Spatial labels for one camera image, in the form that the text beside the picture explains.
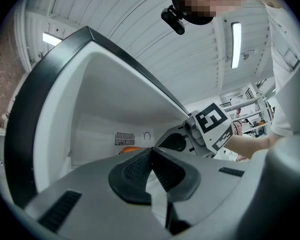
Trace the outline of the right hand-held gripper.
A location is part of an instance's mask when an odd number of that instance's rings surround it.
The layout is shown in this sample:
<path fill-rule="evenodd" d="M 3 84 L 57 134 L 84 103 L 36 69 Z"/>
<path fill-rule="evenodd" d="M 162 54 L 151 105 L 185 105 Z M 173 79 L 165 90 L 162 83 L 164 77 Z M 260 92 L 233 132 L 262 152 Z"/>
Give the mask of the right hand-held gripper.
<path fill-rule="evenodd" d="M 233 134 L 232 120 L 213 102 L 202 111 L 193 111 L 182 125 L 166 130 L 158 138 L 156 145 L 160 149 L 214 158 Z"/>

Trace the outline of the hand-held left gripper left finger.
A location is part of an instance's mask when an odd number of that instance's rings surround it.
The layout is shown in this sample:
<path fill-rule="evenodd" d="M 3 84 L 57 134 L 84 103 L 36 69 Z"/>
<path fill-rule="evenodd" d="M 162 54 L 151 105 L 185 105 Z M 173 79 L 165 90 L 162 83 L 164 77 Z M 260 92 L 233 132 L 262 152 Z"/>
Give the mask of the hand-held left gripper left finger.
<path fill-rule="evenodd" d="M 166 240 L 172 235 L 148 205 L 122 200 L 109 185 L 109 173 L 117 164 L 141 150 L 86 163 L 40 192 L 25 207 L 39 221 L 66 192 L 80 193 L 56 234 L 70 240 Z"/>

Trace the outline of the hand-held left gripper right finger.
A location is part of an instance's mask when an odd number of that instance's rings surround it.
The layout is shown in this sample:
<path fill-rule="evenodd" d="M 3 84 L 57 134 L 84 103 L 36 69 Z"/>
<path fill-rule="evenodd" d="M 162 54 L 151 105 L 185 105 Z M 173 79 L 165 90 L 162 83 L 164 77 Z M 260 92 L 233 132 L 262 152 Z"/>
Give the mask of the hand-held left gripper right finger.
<path fill-rule="evenodd" d="M 244 240 L 246 204 L 234 197 L 249 163 L 152 149 L 152 169 L 166 195 L 166 226 L 154 240 Z"/>

